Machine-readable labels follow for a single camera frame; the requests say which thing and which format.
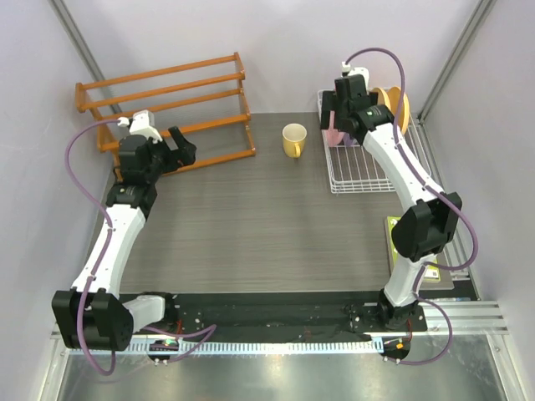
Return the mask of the yellow plate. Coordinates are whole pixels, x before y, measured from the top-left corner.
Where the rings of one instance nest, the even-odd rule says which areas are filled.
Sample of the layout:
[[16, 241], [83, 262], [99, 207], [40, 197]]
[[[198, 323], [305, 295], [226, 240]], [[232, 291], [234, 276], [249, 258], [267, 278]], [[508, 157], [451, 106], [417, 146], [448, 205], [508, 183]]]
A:
[[371, 93], [375, 93], [377, 94], [377, 104], [383, 104], [385, 105], [388, 109], [391, 109], [391, 103], [390, 103], [390, 98], [389, 98], [389, 95], [387, 93], [387, 91], [383, 88], [373, 88], [371, 90]]

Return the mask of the orange plate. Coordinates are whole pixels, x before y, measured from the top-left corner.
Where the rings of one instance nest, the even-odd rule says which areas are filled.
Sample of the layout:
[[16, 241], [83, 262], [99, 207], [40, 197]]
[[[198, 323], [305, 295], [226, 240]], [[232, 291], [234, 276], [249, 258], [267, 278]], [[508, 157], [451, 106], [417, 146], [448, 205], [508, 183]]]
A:
[[405, 135], [410, 122], [410, 102], [406, 93], [401, 93], [399, 86], [392, 87], [387, 90], [387, 96], [390, 101], [390, 110], [392, 114], [395, 114], [400, 106], [398, 126], [401, 134]]

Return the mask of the pink plate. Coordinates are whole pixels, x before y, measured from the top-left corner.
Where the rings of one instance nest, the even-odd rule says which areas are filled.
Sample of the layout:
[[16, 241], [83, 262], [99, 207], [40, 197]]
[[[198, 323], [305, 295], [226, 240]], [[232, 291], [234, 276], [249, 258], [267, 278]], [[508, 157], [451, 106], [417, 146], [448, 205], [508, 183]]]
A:
[[334, 117], [335, 113], [334, 111], [331, 111], [329, 116], [329, 127], [325, 134], [328, 146], [335, 147], [344, 145], [350, 147], [355, 145], [355, 140], [349, 134], [334, 128]]

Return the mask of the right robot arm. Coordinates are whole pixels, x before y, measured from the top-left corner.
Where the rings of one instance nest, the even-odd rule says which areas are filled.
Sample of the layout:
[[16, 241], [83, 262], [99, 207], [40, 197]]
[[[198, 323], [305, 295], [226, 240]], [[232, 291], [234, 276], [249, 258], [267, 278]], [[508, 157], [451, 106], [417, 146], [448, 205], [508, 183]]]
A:
[[367, 90], [360, 74], [344, 73], [322, 94], [321, 129], [348, 134], [380, 164], [394, 186], [403, 215], [390, 234], [398, 252], [395, 267], [380, 291], [377, 318], [382, 327], [406, 325], [418, 306], [425, 271], [452, 240], [461, 209], [456, 192], [445, 193], [407, 146], [393, 113]]

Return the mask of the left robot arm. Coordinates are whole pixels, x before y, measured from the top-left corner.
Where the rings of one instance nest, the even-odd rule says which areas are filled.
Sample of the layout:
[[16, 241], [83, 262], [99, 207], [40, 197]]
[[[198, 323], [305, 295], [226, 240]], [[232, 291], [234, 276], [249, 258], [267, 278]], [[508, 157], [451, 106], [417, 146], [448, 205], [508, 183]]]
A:
[[119, 142], [120, 173], [100, 209], [104, 222], [88, 261], [68, 291], [55, 292], [53, 314], [67, 348], [125, 350], [132, 335], [151, 325], [161, 333], [177, 325], [171, 295], [143, 292], [120, 301], [120, 282], [136, 237], [155, 203], [164, 174], [196, 161], [196, 147], [178, 127], [169, 128], [176, 149], [131, 134]]

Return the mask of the orange wooden rack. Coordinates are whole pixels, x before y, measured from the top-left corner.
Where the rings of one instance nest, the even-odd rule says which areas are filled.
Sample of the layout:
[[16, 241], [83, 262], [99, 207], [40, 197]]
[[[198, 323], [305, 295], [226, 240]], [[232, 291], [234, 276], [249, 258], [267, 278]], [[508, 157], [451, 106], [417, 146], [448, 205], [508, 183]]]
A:
[[[118, 84], [129, 84], [136, 81], [141, 81], [144, 79], [153, 79], [164, 75], [169, 74], [178, 74], [185, 71], [191, 71], [194, 69], [202, 69], [212, 66], [217, 66], [224, 63], [234, 63], [235, 71], [231, 74], [224, 74], [215, 77], [199, 79], [195, 81], [185, 82], [181, 84], [173, 84], [166, 87], [161, 87], [158, 89], [150, 89], [134, 94], [125, 94], [122, 96], [117, 96], [108, 99], [102, 100], [92, 100], [89, 96], [89, 91], [94, 89], [107, 89], [111, 86]], [[203, 94], [200, 96], [195, 96], [189, 99], [180, 99], [174, 100], [171, 102], [165, 102], [162, 104], [155, 104], [148, 106], [147, 109], [152, 113], [163, 112], [170, 109], [178, 109], [180, 107], [190, 106], [193, 104], [200, 104], [205, 102], [210, 102], [213, 100], [225, 99], [228, 97], [236, 96], [240, 102], [240, 112], [234, 115], [229, 115], [226, 117], [213, 119], [209, 121], [202, 121], [195, 124], [182, 125], [180, 127], [181, 133], [184, 135], [196, 133], [198, 131], [207, 130], [207, 129], [218, 129], [223, 126], [228, 126], [231, 124], [242, 124], [245, 129], [247, 148], [245, 150], [240, 150], [226, 155], [219, 155], [211, 157], [207, 160], [199, 160], [193, 165], [181, 167], [175, 170], [175, 173], [186, 172], [189, 170], [197, 170], [200, 168], [205, 168], [212, 165], [218, 165], [234, 160], [245, 159], [248, 157], [253, 157], [257, 151], [254, 144], [254, 140], [250, 130], [250, 120], [251, 120], [251, 111], [247, 103], [247, 98], [245, 95], [243, 81], [246, 79], [246, 72], [241, 60], [241, 57], [238, 52], [235, 52], [231, 55], [210, 58], [207, 60], [202, 60], [194, 63], [185, 63], [182, 65], [176, 65], [169, 68], [156, 69], [144, 73], [131, 74], [123, 77], [118, 77], [115, 79], [105, 79], [96, 81], [90, 84], [77, 83], [74, 90], [74, 104], [76, 109], [80, 113], [85, 113], [89, 111], [93, 116], [94, 120], [101, 121], [105, 117], [100, 113], [100, 109], [103, 107], [112, 108], [123, 103], [129, 103], [133, 101], [146, 101], [157, 96], [168, 95], [177, 93], [179, 91], [189, 90], [189, 89], [198, 89], [206, 87], [209, 85], [224, 84], [226, 82], [234, 82], [236, 87], [233, 89], [224, 90], [222, 92]]]

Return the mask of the yellow mug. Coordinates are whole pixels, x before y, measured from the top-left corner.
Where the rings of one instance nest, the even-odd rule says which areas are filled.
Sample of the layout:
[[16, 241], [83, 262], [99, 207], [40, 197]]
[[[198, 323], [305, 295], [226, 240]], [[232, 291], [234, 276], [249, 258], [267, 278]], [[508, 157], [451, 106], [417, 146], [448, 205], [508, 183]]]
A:
[[283, 151], [289, 158], [300, 158], [303, 153], [308, 131], [297, 123], [291, 123], [283, 128]]

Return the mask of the green comic book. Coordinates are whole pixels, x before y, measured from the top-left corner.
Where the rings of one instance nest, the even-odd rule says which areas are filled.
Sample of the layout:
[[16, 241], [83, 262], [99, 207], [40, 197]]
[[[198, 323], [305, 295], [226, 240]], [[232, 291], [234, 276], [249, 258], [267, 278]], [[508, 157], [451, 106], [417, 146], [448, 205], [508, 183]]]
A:
[[[386, 236], [386, 247], [387, 252], [389, 256], [389, 269], [390, 274], [393, 273], [395, 268], [395, 262], [398, 256], [398, 252], [394, 246], [393, 240], [392, 240], [392, 230], [399, 221], [398, 216], [387, 216], [385, 218], [385, 236]], [[435, 285], [439, 284], [441, 282], [441, 273], [440, 270], [437, 267], [430, 266], [427, 268], [425, 275], [424, 275], [424, 283], [429, 285]]]

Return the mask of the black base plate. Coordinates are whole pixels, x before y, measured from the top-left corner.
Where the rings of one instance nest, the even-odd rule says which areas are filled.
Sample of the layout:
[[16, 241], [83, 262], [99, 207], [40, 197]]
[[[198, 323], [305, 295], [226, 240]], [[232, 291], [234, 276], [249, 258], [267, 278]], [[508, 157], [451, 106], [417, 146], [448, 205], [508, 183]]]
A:
[[173, 301], [184, 332], [214, 324], [211, 340], [220, 343], [341, 343], [427, 330], [422, 307], [407, 323], [386, 327], [379, 298], [378, 291], [254, 292], [180, 294]]

